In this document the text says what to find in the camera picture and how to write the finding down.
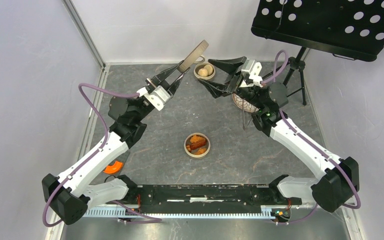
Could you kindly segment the round bread bun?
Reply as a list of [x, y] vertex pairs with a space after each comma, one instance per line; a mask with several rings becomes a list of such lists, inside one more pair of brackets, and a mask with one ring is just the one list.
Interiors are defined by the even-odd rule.
[[208, 76], [214, 73], [214, 67], [211, 64], [206, 64], [203, 68], [207, 71]]

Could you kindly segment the brown lid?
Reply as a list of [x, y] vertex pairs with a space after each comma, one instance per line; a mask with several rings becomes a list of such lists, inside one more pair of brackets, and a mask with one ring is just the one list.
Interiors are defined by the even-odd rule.
[[184, 73], [191, 67], [191, 65], [205, 62], [206, 58], [204, 57], [204, 52], [208, 46], [208, 42], [206, 40], [202, 40], [182, 61], [182, 63], [177, 67], [177, 70]]

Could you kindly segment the small sausage piece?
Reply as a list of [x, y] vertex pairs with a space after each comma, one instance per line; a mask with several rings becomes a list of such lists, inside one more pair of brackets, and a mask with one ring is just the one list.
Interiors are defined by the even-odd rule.
[[207, 141], [202, 141], [202, 142], [198, 142], [198, 143], [191, 143], [191, 144], [187, 144], [186, 145], [186, 149], [191, 152], [193, 150], [196, 150], [196, 149], [199, 149], [203, 146], [205, 146], [207, 144]]

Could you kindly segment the orange fried food piece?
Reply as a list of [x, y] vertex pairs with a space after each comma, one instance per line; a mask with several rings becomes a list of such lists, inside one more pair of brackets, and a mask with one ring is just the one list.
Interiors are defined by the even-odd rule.
[[197, 151], [194, 153], [194, 155], [197, 155], [197, 156], [199, 156], [199, 155], [203, 155], [206, 151], [207, 151], [206, 148], [201, 147], [201, 148], [198, 148], [198, 149], [197, 149]]

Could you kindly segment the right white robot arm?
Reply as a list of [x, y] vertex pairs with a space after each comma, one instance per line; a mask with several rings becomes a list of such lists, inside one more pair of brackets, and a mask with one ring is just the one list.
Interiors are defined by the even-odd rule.
[[332, 213], [340, 207], [348, 207], [349, 200], [354, 199], [350, 208], [361, 207], [357, 161], [324, 148], [283, 111], [289, 100], [287, 87], [276, 80], [282, 70], [280, 67], [274, 68], [271, 77], [263, 79], [261, 63], [245, 56], [210, 59], [209, 63], [228, 75], [225, 83], [201, 80], [211, 95], [219, 98], [235, 94], [256, 107], [251, 115], [255, 128], [287, 148], [313, 174], [312, 178], [281, 177], [268, 191], [273, 203], [282, 204], [288, 198], [308, 200]]

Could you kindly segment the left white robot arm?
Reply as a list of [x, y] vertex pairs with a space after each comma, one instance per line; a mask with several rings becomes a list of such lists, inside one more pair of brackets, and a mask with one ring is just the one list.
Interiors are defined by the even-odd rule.
[[[92, 185], [92, 180], [116, 157], [133, 147], [145, 132], [143, 119], [153, 110], [161, 111], [179, 88], [190, 65], [184, 60], [151, 78], [146, 86], [135, 93], [117, 93], [89, 83], [80, 83], [78, 90], [104, 127], [103, 138], [74, 165], [57, 176], [46, 175], [42, 179], [45, 207], [42, 223], [50, 228], [60, 223], [71, 225], [78, 221], [89, 208], [110, 201], [122, 200], [133, 203], [137, 190], [120, 178]], [[85, 94], [89, 88], [112, 96], [108, 115], [113, 124], [107, 126], [104, 118]]]

